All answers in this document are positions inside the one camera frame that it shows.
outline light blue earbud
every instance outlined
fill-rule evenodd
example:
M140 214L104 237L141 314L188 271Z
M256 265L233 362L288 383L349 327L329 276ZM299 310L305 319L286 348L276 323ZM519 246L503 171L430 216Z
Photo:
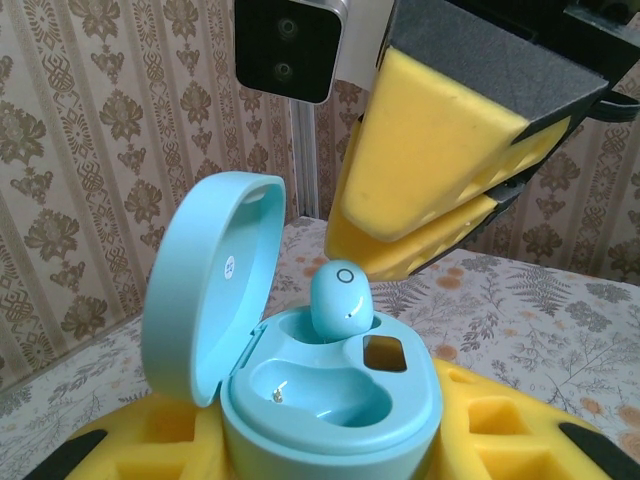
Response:
M373 298L366 274L357 265L335 260L311 280L311 322L330 341L365 333L373 324Z

